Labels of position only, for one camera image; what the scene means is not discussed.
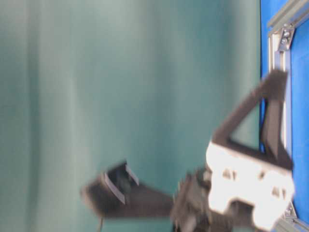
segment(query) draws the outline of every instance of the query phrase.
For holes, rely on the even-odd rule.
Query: blue panel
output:
[[[291,48],[292,61],[292,154],[300,219],[309,223],[309,21],[297,28]]]
[[[261,76],[268,72],[267,22],[287,0],[261,0]],[[291,48],[292,62],[292,154],[295,182],[294,205],[298,217],[309,223],[309,22],[300,26]],[[261,105],[263,121],[265,106]]]

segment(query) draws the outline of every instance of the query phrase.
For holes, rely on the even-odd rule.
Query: black mechanical part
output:
[[[209,209],[208,194],[211,183],[205,180],[205,175],[211,176],[208,167],[193,175],[187,174],[180,183],[170,214],[174,224],[173,232],[231,232],[234,227],[254,229],[251,218],[253,207],[248,204],[235,201],[225,215]]]
[[[284,169],[292,170],[292,160],[281,142],[281,120],[286,80],[286,72],[273,70],[268,74],[266,79],[249,94],[216,130],[213,134],[212,142]],[[260,141],[265,146],[265,154],[241,145],[230,138],[231,133],[241,121],[263,99],[266,100],[267,107],[265,120],[260,133]]]
[[[92,183],[81,190],[85,203],[99,218],[162,218],[168,217],[173,206],[172,197],[160,191],[138,185],[124,172],[121,164],[106,172],[113,184],[125,196],[122,203],[112,192],[110,186],[99,175]]]

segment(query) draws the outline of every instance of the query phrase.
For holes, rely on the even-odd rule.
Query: triangular black frame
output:
[[[281,142],[281,120],[286,81],[286,72],[273,70],[269,73],[216,130],[212,142],[281,168],[292,170],[292,160]],[[263,99],[266,101],[267,107],[260,131],[260,141],[265,146],[265,153],[237,143],[230,137],[242,120]]]

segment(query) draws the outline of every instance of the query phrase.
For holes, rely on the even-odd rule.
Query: teal curtain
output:
[[[79,190],[123,159],[173,194],[259,60],[259,1],[2,0],[0,231],[96,231]],[[257,144],[258,114],[238,133]]]

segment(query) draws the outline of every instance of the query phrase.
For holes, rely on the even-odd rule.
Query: bolt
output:
[[[287,38],[283,38],[282,40],[281,40],[281,44],[286,44],[288,42],[288,39]]]
[[[285,31],[285,32],[283,33],[283,36],[284,36],[284,37],[289,37],[289,36],[290,36],[290,32]]]

